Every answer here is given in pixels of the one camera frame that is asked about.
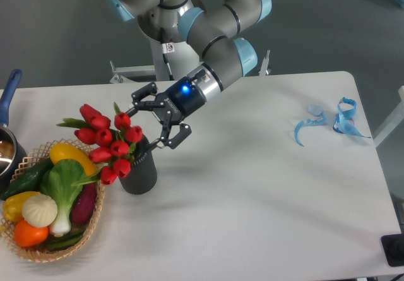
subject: blue pot handle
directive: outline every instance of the blue pot handle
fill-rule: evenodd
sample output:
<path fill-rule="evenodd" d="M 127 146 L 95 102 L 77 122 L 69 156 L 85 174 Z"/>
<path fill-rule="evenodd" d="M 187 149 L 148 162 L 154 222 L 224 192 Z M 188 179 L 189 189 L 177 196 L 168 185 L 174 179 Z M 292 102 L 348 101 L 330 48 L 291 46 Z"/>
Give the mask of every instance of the blue pot handle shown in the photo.
<path fill-rule="evenodd" d="M 22 76 L 20 69 L 14 69 L 11 72 L 10 78 L 7 81 L 7 85 L 4 88 L 4 92 L 0 98 L 0 124 L 8 125 L 8 111 L 11 103 L 11 99 L 14 96 L 15 90 Z"/>

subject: woven basket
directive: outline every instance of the woven basket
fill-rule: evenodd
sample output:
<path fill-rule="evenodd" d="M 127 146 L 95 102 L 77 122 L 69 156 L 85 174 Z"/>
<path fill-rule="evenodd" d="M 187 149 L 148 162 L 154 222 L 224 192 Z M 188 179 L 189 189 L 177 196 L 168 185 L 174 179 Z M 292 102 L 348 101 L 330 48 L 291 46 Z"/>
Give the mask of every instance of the woven basket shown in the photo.
<path fill-rule="evenodd" d="M 27 157 L 24 157 L 23 162 L 18 165 L 18 168 L 15 170 L 15 173 L 11 179 L 11 181 L 15 180 L 20 174 L 23 174 L 28 168 L 35 165 L 36 162 L 40 162 L 44 158 L 49 156 L 49 151 L 51 148 L 57 143 L 68 143 L 73 145 L 86 154 L 88 154 L 92 148 L 89 145 L 82 143 L 80 140 L 65 140 L 62 139 L 60 141 L 47 142 L 44 145 L 41 145 L 39 148 L 35 148 L 32 152 L 28 154 Z M 41 245 L 32 248 L 21 248 L 14 241 L 14 228 L 16 223 L 11 222 L 2 218 L 0 220 L 0 232 L 4 239 L 7 242 L 8 248 L 11 250 L 13 254 L 16 254 L 21 259 L 26 259 L 32 262 L 45 263 L 59 260 L 61 258 L 65 258 L 70 256 L 75 251 L 79 250 L 84 243 L 87 242 L 88 238 L 90 238 L 93 233 L 95 226 L 97 225 L 98 218 L 101 214 L 102 203 L 104 202 L 105 196 L 105 187 L 100 184 L 100 181 L 97 183 L 97 199 L 95 200 L 95 209 L 94 213 L 86 226 L 86 230 L 84 231 L 83 238 L 74 246 L 71 246 L 68 249 L 62 251 L 47 251 L 45 248 L 41 247 Z M 79 228 L 77 225 L 72 224 L 72 230 Z"/>

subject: yellow bell pepper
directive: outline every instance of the yellow bell pepper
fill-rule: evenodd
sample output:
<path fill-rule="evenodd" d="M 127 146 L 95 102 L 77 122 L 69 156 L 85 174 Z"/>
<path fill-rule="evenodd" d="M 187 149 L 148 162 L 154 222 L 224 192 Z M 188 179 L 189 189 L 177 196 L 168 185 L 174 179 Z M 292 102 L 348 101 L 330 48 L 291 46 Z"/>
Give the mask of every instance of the yellow bell pepper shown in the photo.
<path fill-rule="evenodd" d="M 52 163 L 56 165 L 60 160 L 73 159 L 83 166 L 87 176 L 92 176 L 97 172 L 97 168 L 94 163 L 78 148 L 67 143 L 58 143 L 54 145 L 50 152 L 49 157 Z"/>
<path fill-rule="evenodd" d="M 38 191 L 25 191 L 24 193 L 16 194 L 6 199 L 3 203 L 3 217 L 12 222 L 23 220 L 23 206 L 27 199 L 40 194 Z"/>

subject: blue ribbon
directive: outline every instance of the blue ribbon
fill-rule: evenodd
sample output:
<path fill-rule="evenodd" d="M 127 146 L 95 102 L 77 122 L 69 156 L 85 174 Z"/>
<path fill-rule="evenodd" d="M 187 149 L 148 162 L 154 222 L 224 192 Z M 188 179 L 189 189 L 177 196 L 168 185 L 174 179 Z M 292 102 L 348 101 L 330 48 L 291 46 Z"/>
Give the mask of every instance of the blue ribbon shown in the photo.
<path fill-rule="evenodd" d="M 340 104 L 346 103 L 352 106 L 351 109 L 347 111 L 342 111 Z M 343 97 L 338 103 L 338 114 L 335 115 L 335 122 L 333 129 L 340 134 L 358 136 L 363 138 L 371 138 L 362 135 L 355 127 L 353 116 L 356 114 L 356 101 L 352 99 L 347 99 Z"/>
<path fill-rule="evenodd" d="M 300 129 L 303 126 L 319 126 L 319 125 L 325 125 L 327 123 L 327 116 L 325 115 L 324 110 L 320 105 L 309 105 L 307 107 L 307 112 L 312 114 L 314 117 L 317 117 L 317 119 L 316 120 L 311 120 L 311 119 L 303 120 L 296 125 L 295 140 L 296 140 L 297 144 L 299 144 L 300 146 L 303 146 L 303 147 L 304 147 L 304 145 L 300 142 L 299 137 L 297 136 Z"/>

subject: tulip bouquet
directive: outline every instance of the tulip bouquet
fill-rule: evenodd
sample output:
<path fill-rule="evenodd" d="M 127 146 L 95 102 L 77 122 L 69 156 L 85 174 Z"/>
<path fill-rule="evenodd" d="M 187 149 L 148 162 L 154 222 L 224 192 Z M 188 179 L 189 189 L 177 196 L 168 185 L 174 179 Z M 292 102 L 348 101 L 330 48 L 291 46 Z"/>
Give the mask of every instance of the tulip bouquet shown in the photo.
<path fill-rule="evenodd" d="M 77 185 L 101 180 L 104 185 L 112 184 L 117 177 L 125 178 L 131 171 L 135 159 L 136 145 L 143 139 L 140 126 L 132 126 L 131 118 L 114 103 L 114 126 L 111 120 L 88 104 L 80 107 L 84 120 L 65 118 L 58 126 L 77 128 L 74 135 L 87 145 L 97 145 L 88 158 L 94 164 L 106 164 L 96 174 L 76 182 Z"/>

